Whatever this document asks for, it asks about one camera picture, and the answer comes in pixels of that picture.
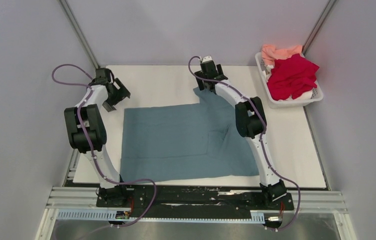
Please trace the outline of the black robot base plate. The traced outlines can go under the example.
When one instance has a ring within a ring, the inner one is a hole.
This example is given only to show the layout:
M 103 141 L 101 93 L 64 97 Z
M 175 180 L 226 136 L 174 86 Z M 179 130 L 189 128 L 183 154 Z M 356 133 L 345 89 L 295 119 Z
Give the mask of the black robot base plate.
M 96 209 L 119 211 L 122 218 L 204 218 L 246 219 L 251 213 L 270 211 L 279 217 L 264 226 L 278 228 L 284 211 L 298 212 L 300 192 L 319 189 L 286 188 L 287 194 L 271 204 L 261 198 L 261 188 L 240 186 L 157 185 L 149 179 L 122 182 L 128 199 L 122 205 L 98 199 L 98 184 L 70 183 L 65 187 L 95 188 Z

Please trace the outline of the teal blue t-shirt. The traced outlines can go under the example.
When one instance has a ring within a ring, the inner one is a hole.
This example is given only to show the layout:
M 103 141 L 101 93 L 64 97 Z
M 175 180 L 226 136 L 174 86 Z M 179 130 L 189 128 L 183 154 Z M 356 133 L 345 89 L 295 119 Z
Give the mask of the teal blue t-shirt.
M 120 165 L 125 181 L 259 174 L 236 129 L 234 107 L 211 92 L 193 91 L 198 103 L 125 110 Z

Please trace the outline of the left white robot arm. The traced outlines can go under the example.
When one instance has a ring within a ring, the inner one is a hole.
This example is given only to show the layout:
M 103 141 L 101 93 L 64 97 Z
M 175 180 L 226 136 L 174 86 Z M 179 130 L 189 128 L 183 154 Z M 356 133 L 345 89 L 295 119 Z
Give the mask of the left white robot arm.
M 113 111 L 114 105 L 131 94 L 110 69 L 98 68 L 95 74 L 86 85 L 82 100 L 64 111 L 67 134 L 71 147 L 83 154 L 94 168 L 100 184 L 98 199 L 123 207 L 129 194 L 107 152 L 107 132 L 100 110 Z

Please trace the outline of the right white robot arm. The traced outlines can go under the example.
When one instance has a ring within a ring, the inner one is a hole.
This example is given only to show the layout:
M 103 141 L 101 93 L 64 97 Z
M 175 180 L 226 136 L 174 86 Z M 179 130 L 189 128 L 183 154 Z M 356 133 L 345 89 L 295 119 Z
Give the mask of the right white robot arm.
M 208 90 L 234 107 L 236 129 L 247 140 L 259 170 L 262 204 L 268 209 L 275 208 L 287 194 L 287 189 L 283 177 L 274 168 L 267 144 L 267 121 L 261 99 L 250 98 L 234 87 L 222 66 L 215 64 L 210 56 L 193 56 L 188 69 L 201 91 Z

